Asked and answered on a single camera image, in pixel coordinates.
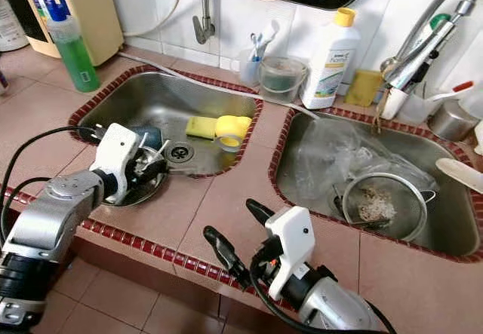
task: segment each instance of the yellow sponge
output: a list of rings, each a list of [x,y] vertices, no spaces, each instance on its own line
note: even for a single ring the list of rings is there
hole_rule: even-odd
[[[380,72],[356,70],[354,81],[347,91],[344,101],[357,106],[369,106],[376,97],[382,82],[383,76]]]
[[[214,139],[216,125],[216,118],[191,117],[186,125],[186,135]]]

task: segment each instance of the stainless steel sink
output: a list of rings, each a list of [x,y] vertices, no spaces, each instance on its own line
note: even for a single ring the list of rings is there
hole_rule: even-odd
[[[320,114],[324,118],[343,119],[356,127],[369,131],[369,124],[333,115]],[[291,202],[309,207],[326,216],[335,216],[327,207],[330,198],[307,201],[298,197],[294,175],[294,162],[297,159],[300,141],[311,118],[303,114],[294,116],[277,170],[277,186]],[[435,166],[439,158],[453,158],[453,155],[437,143],[409,133],[383,130],[378,136],[389,150],[397,152],[410,162],[431,174],[440,186],[437,198],[428,203],[428,220],[424,230],[412,241],[416,245],[454,256],[464,256],[475,252],[480,237],[473,214],[468,189],[444,175]]]
[[[188,119],[193,115],[253,118],[255,109],[251,98],[219,92],[161,72],[144,72],[116,88],[79,125],[107,127],[119,123],[127,127],[157,127],[162,130],[163,138],[173,143],[165,152],[170,166],[189,174],[213,174],[230,167],[235,154],[225,152],[210,140],[187,136]],[[86,134],[82,138],[92,140]]]

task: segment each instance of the green liquid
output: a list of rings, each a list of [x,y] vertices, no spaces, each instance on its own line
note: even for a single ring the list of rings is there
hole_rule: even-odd
[[[59,49],[75,88],[85,93],[96,90],[100,86],[99,78],[85,50],[82,38],[67,43],[56,42],[55,45]]]

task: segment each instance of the white spatula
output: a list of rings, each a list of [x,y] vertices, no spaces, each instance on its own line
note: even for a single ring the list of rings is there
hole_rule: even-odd
[[[456,181],[483,195],[483,173],[455,159],[439,158],[436,167]]]

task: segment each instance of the white plastic bottle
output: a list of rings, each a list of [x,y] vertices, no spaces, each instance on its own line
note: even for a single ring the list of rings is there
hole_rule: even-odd
[[[309,62],[310,74],[301,93],[304,106],[320,109],[332,106],[344,72],[361,40],[352,27],[355,11],[339,8],[334,22],[321,30],[321,44]]]

